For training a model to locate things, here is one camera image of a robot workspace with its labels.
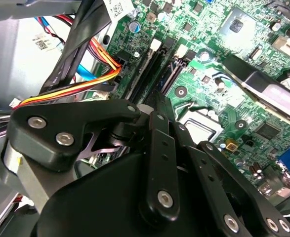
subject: integrated circuit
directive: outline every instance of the integrated circuit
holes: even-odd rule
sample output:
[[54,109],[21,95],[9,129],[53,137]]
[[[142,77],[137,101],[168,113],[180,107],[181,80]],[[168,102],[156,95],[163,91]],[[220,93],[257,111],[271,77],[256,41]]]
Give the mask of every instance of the integrated circuit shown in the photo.
[[255,132],[260,137],[272,140],[279,134],[280,130],[268,123],[264,123]]
[[173,6],[170,3],[166,2],[163,7],[163,11],[165,13],[171,13],[172,9],[173,9]]
[[201,12],[202,9],[203,9],[203,6],[200,5],[200,4],[198,4],[198,3],[197,3],[196,6],[194,7],[194,11],[197,12],[197,13]]
[[144,4],[145,6],[149,6],[150,3],[151,3],[151,0],[143,0],[143,4]]
[[150,6],[150,10],[152,10],[153,12],[156,12],[159,8],[159,5],[156,4],[155,2],[153,2]]
[[192,30],[192,28],[193,28],[193,26],[192,25],[190,25],[189,23],[186,23],[185,25],[184,25],[184,30],[185,31],[187,31],[187,32],[190,32],[191,30]]

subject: green circuit board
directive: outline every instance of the green circuit board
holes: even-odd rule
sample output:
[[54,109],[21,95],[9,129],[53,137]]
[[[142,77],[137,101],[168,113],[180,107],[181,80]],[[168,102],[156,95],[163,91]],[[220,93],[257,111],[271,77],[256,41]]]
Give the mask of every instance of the green circuit board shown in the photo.
[[[178,5],[173,5],[171,12],[166,14],[163,20],[157,18],[154,22],[149,22],[148,13],[152,12],[157,16],[163,12],[166,1],[149,2],[147,6],[143,0],[133,1],[137,11],[136,17],[126,16],[118,23],[108,47],[111,55],[116,55],[120,50],[131,55],[127,67],[121,73],[122,81],[114,97],[120,98],[129,81],[132,80],[131,76],[140,62],[140,58],[134,57],[135,51],[141,49],[145,52],[153,38],[161,42],[164,42],[167,37],[175,40],[162,66],[181,44],[187,46],[196,52],[197,56],[183,70],[167,96],[171,99],[174,108],[190,101],[201,106],[211,106],[219,115],[219,122],[224,128],[215,144],[228,138],[236,141],[240,146],[235,152],[223,151],[223,153],[233,163],[236,159],[241,159],[244,166],[238,169],[255,184],[257,180],[249,173],[248,166],[257,161],[262,167],[266,167],[290,148],[290,125],[257,105],[233,82],[227,82],[226,89],[219,93],[214,82],[206,84],[202,79],[208,75],[210,69],[221,68],[221,63],[229,54],[242,58],[273,79],[278,78],[284,71],[290,69],[290,58],[273,48],[271,42],[278,36],[285,35],[290,27],[288,20],[266,6],[270,0],[213,0],[211,2],[179,0],[175,1]],[[158,5],[158,9],[152,11],[152,4]],[[243,32],[236,34],[229,30],[227,21],[234,15],[246,17]],[[141,27],[138,33],[129,30],[129,25],[135,21]],[[282,25],[277,32],[271,30],[271,24],[274,22]],[[250,60],[251,54],[258,47],[263,50],[261,56],[256,60]],[[199,58],[203,52],[210,55],[209,60],[202,61]],[[105,70],[101,67],[99,74],[104,73]],[[179,98],[175,95],[174,90],[178,86],[187,88],[188,93],[185,97]],[[234,124],[241,119],[248,125],[243,130],[237,130]],[[278,128],[277,136],[271,140],[256,136],[255,131],[264,123]],[[255,142],[253,148],[242,146],[241,137],[244,134],[253,137]]]

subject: microchip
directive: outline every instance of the microchip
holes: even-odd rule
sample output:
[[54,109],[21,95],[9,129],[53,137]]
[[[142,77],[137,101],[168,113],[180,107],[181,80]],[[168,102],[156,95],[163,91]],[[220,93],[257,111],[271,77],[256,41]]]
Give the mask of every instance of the microchip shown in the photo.
[[208,77],[208,76],[205,76],[203,79],[202,79],[202,82],[204,82],[204,83],[209,83],[209,81],[210,81],[210,77]]
[[261,63],[261,67],[263,67],[263,68],[264,68],[265,66],[267,66],[267,65],[268,65],[267,62],[262,62],[262,63]]
[[163,7],[163,11],[166,13],[170,13],[172,9],[173,9],[173,6],[170,3],[166,2],[165,6]]
[[194,74],[196,73],[196,71],[197,71],[197,70],[196,70],[195,68],[192,68],[192,70],[191,70],[191,74],[194,75]]
[[152,10],[153,12],[156,12],[158,10],[159,5],[156,3],[152,3],[150,6],[150,10]]
[[170,38],[169,36],[165,39],[164,47],[171,48],[174,43],[174,39]]
[[191,26],[189,23],[186,23],[183,29],[187,32],[190,32],[192,30],[192,27],[193,26]]
[[152,12],[148,12],[148,14],[146,16],[146,20],[150,23],[154,23],[156,18],[157,18],[157,16]]
[[270,124],[264,123],[257,129],[256,134],[267,140],[272,140],[279,134],[279,132],[280,131],[277,128]]
[[149,6],[150,3],[151,3],[151,0],[143,0],[143,4],[144,4],[145,6]]
[[199,13],[202,9],[203,9],[203,6],[199,4],[196,4],[196,6],[194,7],[194,11],[197,13]]
[[244,24],[240,20],[235,19],[233,23],[230,25],[229,29],[235,33],[238,33],[243,26]]
[[226,149],[229,150],[230,152],[235,152],[238,149],[238,146],[235,143],[229,143],[226,146]]

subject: barcode label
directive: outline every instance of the barcode label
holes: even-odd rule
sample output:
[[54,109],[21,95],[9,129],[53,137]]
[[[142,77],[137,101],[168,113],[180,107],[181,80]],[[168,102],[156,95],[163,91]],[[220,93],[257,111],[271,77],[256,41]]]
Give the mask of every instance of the barcode label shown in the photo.
[[40,51],[47,52],[57,47],[60,41],[46,33],[34,36],[32,41]]
[[45,44],[43,40],[37,41],[35,42],[35,44],[38,46],[38,48],[40,48],[40,50],[44,50],[48,48],[48,46]]
[[112,22],[118,22],[134,10],[131,0],[104,0]]

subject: screw hole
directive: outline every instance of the screw hole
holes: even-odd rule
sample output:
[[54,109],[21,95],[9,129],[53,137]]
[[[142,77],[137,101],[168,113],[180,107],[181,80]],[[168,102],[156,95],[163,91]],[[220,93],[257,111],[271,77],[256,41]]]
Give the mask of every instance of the screw hole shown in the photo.
[[169,160],[169,158],[168,158],[166,155],[163,155],[162,158],[163,158],[163,160],[165,160],[165,161],[168,161],[168,160]]
[[214,178],[211,175],[208,176],[208,179],[211,180],[212,182],[215,181]]
[[111,37],[108,35],[105,35],[103,38],[103,44],[108,45],[110,43],[110,41],[111,41]]

